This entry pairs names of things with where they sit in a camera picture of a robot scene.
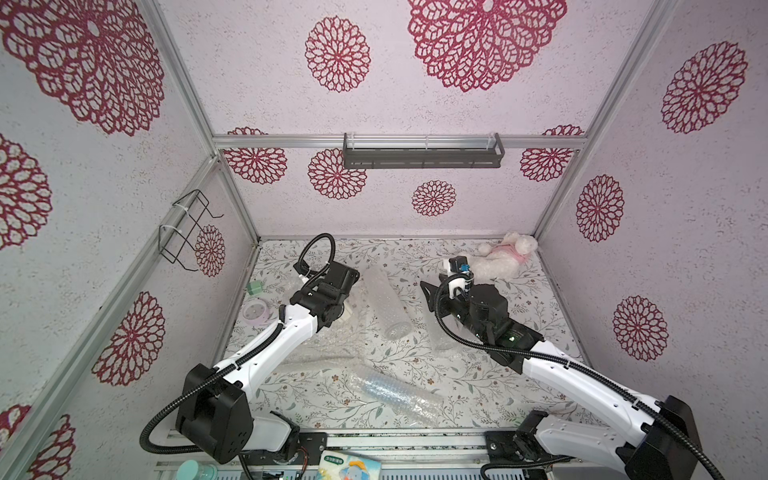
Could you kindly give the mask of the cream ribbed ceramic vase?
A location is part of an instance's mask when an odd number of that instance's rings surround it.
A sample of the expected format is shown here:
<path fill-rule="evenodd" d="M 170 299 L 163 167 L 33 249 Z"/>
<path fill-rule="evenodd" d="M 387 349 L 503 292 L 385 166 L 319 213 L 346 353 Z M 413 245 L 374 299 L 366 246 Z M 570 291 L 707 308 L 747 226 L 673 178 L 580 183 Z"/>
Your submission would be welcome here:
<path fill-rule="evenodd" d="M 346 325 L 353 317 L 353 309 L 348 302 L 344 302 L 339 316 L 334 320 L 333 326 Z"/>

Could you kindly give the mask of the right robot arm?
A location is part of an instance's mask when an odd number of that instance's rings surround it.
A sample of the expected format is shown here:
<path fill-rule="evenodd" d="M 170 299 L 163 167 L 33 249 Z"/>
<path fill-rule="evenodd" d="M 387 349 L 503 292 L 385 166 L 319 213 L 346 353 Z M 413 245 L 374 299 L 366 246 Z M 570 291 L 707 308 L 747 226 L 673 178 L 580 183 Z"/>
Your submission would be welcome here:
<path fill-rule="evenodd" d="M 513 320 L 506 299 L 490 284 L 459 275 L 420 288 L 437 325 L 457 343 L 543 383 L 594 414 L 601 426 L 531 411 L 511 432 L 489 434 L 497 443 L 485 465 L 538 469 L 585 460 L 630 479 L 690 479 L 702 448 L 691 408 L 670 396 L 659 401 L 634 392 L 573 359 L 537 331 Z"/>

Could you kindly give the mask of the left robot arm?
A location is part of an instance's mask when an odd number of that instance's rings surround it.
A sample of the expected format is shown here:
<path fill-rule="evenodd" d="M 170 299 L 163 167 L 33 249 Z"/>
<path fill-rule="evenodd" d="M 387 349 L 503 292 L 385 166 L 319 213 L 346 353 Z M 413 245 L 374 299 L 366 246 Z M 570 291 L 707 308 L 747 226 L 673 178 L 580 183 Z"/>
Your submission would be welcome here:
<path fill-rule="evenodd" d="M 275 412 L 253 414 L 250 402 L 295 349 L 342 317 L 359 278 L 358 270 L 331 262 L 318 279 L 306 280 L 279 307 L 278 319 L 245 347 L 212 368 L 194 367 L 185 378 L 176 430 L 220 464 L 251 451 L 292 459 L 299 449 L 298 425 Z"/>

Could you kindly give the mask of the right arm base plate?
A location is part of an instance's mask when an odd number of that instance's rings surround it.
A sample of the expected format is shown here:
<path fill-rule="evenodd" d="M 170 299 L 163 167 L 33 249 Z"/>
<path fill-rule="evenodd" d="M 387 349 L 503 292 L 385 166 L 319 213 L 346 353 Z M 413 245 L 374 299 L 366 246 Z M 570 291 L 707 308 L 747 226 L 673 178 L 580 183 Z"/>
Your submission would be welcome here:
<path fill-rule="evenodd" d="M 568 462 L 571 457 L 547 452 L 531 432 L 523 430 L 493 430 L 484 435 L 492 463 L 550 465 Z"/>

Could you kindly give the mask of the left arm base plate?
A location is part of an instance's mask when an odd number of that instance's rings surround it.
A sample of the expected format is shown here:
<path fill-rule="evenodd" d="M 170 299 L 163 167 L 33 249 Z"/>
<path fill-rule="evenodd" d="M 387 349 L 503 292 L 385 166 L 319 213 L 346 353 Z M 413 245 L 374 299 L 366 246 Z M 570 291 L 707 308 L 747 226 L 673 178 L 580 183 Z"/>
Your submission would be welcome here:
<path fill-rule="evenodd" d="M 289 465 L 310 467 L 317 466 L 322 453 L 327 449 L 326 432 L 299 432 L 289 436 L 287 444 L 277 452 L 267 450 L 246 450 L 246 463 L 249 466 Z"/>

